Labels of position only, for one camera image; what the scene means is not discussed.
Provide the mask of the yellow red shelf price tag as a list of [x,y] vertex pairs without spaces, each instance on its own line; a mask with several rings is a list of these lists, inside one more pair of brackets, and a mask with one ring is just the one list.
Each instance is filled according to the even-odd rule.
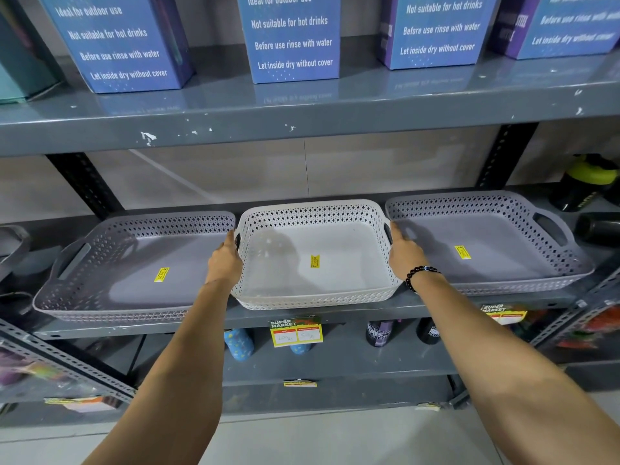
[[321,318],[296,317],[269,322],[268,328],[275,348],[321,344],[324,341]]
[[480,310],[503,326],[520,323],[528,314],[528,310],[523,305],[504,303],[481,305]]

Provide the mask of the black bottle with green lid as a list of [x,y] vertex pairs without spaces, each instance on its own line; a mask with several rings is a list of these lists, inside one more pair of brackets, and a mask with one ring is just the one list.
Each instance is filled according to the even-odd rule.
[[578,212],[616,180],[620,165],[597,153],[576,154],[554,187],[549,202],[563,212]]

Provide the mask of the person's right hand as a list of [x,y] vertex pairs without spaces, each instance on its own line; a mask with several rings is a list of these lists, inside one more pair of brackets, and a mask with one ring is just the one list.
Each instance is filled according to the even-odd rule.
[[417,273],[426,272],[429,268],[429,261],[425,257],[422,248],[409,239],[406,234],[405,241],[392,243],[389,253],[389,265],[397,278],[405,282],[408,289],[415,292],[412,278]]

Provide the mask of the black printed bottle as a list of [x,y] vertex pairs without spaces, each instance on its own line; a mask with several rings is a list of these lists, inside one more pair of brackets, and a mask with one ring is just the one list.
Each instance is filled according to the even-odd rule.
[[374,348],[382,348],[402,331],[403,319],[368,321],[365,339]]
[[436,345],[441,340],[438,328],[431,317],[419,320],[416,327],[416,335],[426,345]]

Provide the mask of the perforated grey side rack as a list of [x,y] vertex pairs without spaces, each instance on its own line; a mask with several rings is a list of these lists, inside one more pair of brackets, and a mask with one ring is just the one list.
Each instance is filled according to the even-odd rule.
[[0,319],[0,347],[50,367],[63,377],[85,384],[124,403],[131,402],[135,388],[130,386],[127,375],[110,367],[78,347],[59,341],[50,344],[11,323]]
[[620,364],[620,267],[576,299],[531,345],[564,368]]

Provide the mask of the person's right forearm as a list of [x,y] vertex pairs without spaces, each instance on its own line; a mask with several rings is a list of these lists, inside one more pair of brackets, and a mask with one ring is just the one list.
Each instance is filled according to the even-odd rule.
[[620,465],[620,426],[565,372],[441,274],[412,281],[485,430],[513,465]]

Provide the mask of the grey perforated plastic basket tray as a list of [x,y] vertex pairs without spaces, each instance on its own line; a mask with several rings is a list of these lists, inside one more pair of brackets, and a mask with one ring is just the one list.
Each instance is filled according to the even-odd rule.
[[67,322],[180,320],[235,227],[229,211],[106,219],[62,250],[33,308]]
[[596,268],[558,214],[514,192],[398,196],[385,213],[467,296],[553,291]]

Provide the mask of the dark grey plastic basket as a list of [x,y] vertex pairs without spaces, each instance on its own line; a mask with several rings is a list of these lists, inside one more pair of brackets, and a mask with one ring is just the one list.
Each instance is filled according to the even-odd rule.
[[32,239],[25,228],[0,225],[0,283],[22,262],[30,251]]

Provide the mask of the person's left hand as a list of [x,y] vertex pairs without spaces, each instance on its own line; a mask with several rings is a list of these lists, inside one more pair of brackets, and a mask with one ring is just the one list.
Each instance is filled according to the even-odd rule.
[[230,292],[241,279],[242,271],[234,230],[230,230],[208,260],[205,284],[219,284]]

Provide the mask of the white perforated plastic basket tray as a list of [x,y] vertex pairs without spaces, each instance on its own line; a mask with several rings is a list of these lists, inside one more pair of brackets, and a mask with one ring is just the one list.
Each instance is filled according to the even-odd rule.
[[243,273],[231,295],[248,310],[382,302],[402,284],[390,221],[371,200],[254,207],[236,230]]

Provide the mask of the blue bottle carton box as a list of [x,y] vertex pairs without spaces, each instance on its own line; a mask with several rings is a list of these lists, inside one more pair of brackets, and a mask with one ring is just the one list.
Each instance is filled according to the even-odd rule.
[[181,89],[195,74],[175,0],[39,0],[91,92]]
[[340,77],[342,0],[237,0],[254,84]]
[[377,58],[390,70],[477,62],[498,0],[382,0]]
[[512,59],[607,54],[620,40],[620,0],[501,0],[487,49]]

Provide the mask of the teal carton box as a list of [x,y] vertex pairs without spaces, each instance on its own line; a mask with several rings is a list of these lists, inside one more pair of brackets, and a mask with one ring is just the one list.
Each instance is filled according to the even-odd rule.
[[17,0],[0,0],[0,105],[25,103],[65,81]]

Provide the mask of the person's left forearm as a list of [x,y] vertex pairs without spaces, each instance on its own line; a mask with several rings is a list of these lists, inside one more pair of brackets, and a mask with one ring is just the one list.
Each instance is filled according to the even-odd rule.
[[232,286],[221,276],[203,285],[128,409],[82,465],[198,465],[221,419]]

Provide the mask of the grey metal shelf unit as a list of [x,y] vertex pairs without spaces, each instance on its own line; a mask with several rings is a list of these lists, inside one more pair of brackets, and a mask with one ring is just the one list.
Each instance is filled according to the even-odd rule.
[[[521,61],[488,53],[474,66],[389,70],[373,45],[369,36],[344,38],[339,79],[261,85],[252,83],[245,46],[199,47],[191,52],[197,73],[183,89],[104,95],[60,59],[67,83],[0,105],[0,203],[43,203],[26,195],[33,163],[15,181],[2,176],[10,159],[33,157],[89,212],[9,223],[32,242],[0,283],[0,319],[78,347],[136,390],[182,319],[67,322],[32,305],[62,250],[106,219],[229,211],[237,227],[246,210],[274,204],[365,199],[386,215],[393,197],[506,190],[572,230],[582,210],[563,212],[548,200],[564,169],[592,152],[620,164],[620,48]],[[620,250],[576,242],[595,262],[591,275],[553,291],[473,301],[533,309],[524,332],[532,341],[620,267]],[[269,322],[309,316],[321,318],[321,344],[303,355],[274,347]],[[224,326],[248,329],[254,352],[241,362],[225,353],[224,412],[452,406],[460,379],[443,344],[415,335],[427,316],[404,284],[382,302],[309,309],[248,310],[231,295]],[[395,319],[403,319],[398,336],[381,348],[367,343],[368,321]],[[318,386],[283,386],[296,379]],[[92,396],[113,398],[0,347],[0,403]]]

